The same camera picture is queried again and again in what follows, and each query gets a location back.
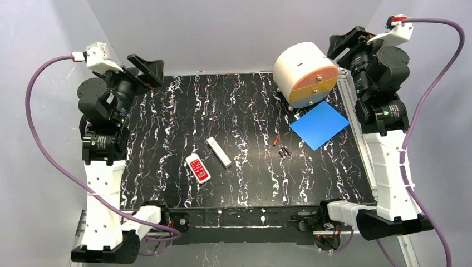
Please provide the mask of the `red orange battery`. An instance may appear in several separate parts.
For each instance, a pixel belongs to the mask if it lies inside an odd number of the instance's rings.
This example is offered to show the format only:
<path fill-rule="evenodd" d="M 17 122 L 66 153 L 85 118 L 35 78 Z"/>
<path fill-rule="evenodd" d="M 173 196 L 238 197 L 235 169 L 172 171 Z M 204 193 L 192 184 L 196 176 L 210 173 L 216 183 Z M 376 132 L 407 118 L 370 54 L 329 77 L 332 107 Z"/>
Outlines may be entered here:
<path fill-rule="evenodd" d="M 273 142 L 273 146 L 276 146 L 279 143 L 279 139 L 280 139 L 280 137 L 277 136 L 276 139 Z"/>

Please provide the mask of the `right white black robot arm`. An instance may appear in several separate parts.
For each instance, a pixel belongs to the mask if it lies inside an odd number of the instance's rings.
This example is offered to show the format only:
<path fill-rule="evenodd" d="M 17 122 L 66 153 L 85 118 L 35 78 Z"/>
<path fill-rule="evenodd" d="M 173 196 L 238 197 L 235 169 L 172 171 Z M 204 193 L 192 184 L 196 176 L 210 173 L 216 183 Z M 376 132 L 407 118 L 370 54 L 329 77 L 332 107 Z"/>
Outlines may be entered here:
<path fill-rule="evenodd" d="M 327 223 L 339 229 L 345 224 L 364 239 L 376 240 L 434 228 L 411 196 L 414 184 L 402 177 L 409 169 L 402 143 L 410 124 L 397 92 L 410 74 L 410 59 L 400 44 L 410 40 L 413 29 L 403 17 L 392 17 L 386 33 L 375 35 L 357 26 L 330 37 L 327 57 L 353 77 L 355 113 L 371 155 L 378 199 L 375 206 L 324 200 L 315 212 L 291 216 L 300 231 L 317 230 Z"/>

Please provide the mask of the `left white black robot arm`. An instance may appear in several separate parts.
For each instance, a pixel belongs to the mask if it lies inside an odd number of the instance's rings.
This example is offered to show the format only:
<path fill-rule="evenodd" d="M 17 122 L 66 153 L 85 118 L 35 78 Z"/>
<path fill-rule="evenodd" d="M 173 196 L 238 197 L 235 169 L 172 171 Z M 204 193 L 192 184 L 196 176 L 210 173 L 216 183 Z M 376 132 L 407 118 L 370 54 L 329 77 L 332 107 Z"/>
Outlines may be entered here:
<path fill-rule="evenodd" d="M 74 263 L 131 264 L 151 230 L 166 231 L 165 241 L 181 236 L 165 218 L 163 202 L 147 201 L 133 215 L 120 211 L 130 135 L 125 122 L 135 98 L 161 87 L 164 77 L 162 60 L 147 61 L 135 54 L 127 59 L 130 68 L 87 53 L 94 76 L 77 89 L 87 210 L 81 244 L 71 252 Z"/>

